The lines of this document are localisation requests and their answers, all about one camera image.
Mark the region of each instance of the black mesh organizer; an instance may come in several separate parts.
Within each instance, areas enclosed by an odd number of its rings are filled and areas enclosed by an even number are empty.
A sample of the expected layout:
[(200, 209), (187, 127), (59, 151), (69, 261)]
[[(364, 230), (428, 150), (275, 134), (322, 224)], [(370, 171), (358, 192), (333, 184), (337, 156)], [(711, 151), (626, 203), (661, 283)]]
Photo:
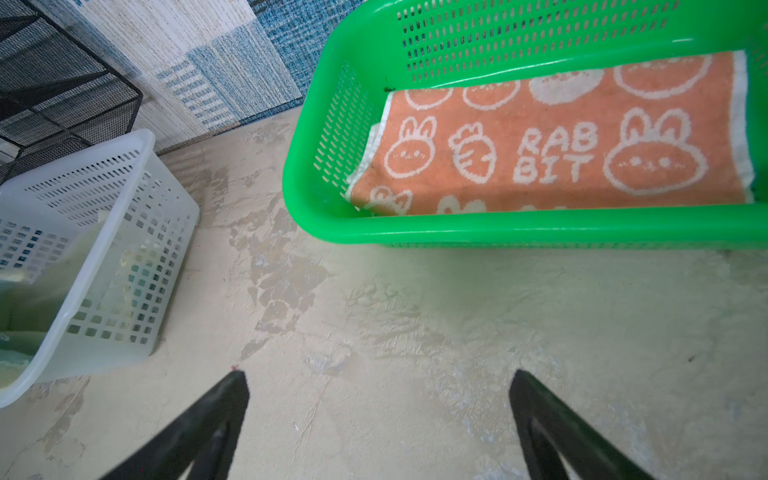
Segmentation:
[(0, 184), (131, 131), (141, 91), (26, 0), (0, 0)]

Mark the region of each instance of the white plastic basket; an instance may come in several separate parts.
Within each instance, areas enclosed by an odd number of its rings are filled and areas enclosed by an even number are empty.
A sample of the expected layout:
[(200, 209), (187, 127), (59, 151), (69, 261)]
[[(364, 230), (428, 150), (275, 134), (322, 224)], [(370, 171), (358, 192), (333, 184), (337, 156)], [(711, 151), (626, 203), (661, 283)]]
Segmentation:
[(157, 340), (200, 208), (139, 130), (0, 186), (0, 268), (38, 275), (111, 209), (40, 349), (0, 408), (32, 383), (140, 362)]

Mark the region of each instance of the concrete floor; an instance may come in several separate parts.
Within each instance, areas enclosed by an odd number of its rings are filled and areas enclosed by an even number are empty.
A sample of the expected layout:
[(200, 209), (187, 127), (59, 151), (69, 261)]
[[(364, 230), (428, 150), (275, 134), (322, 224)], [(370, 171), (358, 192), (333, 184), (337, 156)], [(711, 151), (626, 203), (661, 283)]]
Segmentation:
[(156, 353), (0, 410), (0, 478), (97, 478), (232, 366), (230, 478), (527, 478), (518, 368), (657, 478), (764, 477), (768, 255), (323, 243), (280, 191), (299, 113), (164, 158), (203, 216)]

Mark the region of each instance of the rabbit design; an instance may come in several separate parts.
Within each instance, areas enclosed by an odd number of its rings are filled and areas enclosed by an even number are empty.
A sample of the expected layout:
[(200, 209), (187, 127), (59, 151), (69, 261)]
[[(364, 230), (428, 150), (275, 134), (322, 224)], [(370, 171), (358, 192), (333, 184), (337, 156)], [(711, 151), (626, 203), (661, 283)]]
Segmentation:
[(472, 200), (464, 204), (464, 208), (458, 202), (458, 198), (448, 195), (440, 199), (437, 205), (437, 214), (482, 214), (488, 211), (485, 202), (482, 200)]
[(602, 70), (573, 71), (548, 77), (532, 78), (528, 82), (533, 98), (546, 105), (567, 104), (598, 87)]
[(608, 152), (603, 173), (614, 187), (630, 195), (659, 195), (695, 184), (707, 172), (707, 159), (687, 143), (690, 118), (675, 108), (655, 125), (642, 108), (621, 122), (621, 141)]
[(445, 103), (451, 95), (453, 88), (448, 90), (430, 89), (406, 90), (406, 101), (414, 110), (429, 110)]
[(467, 87), (462, 93), (464, 103), (478, 110), (495, 110), (506, 104), (520, 91), (520, 81)]
[(488, 183), (496, 168), (496, 148), (482, 133), (482, 124), (464, 125), (451, 135), (448, 146), (453, 149), (453, 164), (466, 179), (476, 184)]
[(373, 207), (383, 207), (395, 212), (398, 215), (405, 215), (413, 202), (413, 192), (403, 190), (395, 195), (392, 189), (379, 185), (371, 190), (371, 202), (363, 208), (371, 210)]
[[(614, 80), (619, 87), (646, 100), (660, 100), (690, 90), (704, 78), (712, 65), (712, 55), (667, 58), (614, 68)], [(653, 85), (654, 90), (646, 90)]]
[(427, 117), (421, 125), (408, 117), (400, 125), (400, 135), (384, 157), (384, 168), (392, 178), (408, 178), (422, 173), (435, 159), (437, 119)]

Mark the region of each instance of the folded towel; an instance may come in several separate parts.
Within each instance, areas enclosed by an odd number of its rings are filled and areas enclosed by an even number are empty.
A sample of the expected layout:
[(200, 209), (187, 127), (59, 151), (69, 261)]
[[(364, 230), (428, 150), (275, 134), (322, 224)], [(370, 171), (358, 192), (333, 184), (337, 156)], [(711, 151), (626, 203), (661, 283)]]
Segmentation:
[(347, 200), (378, 214), (743, 204), (743, 51), (395, 91)]

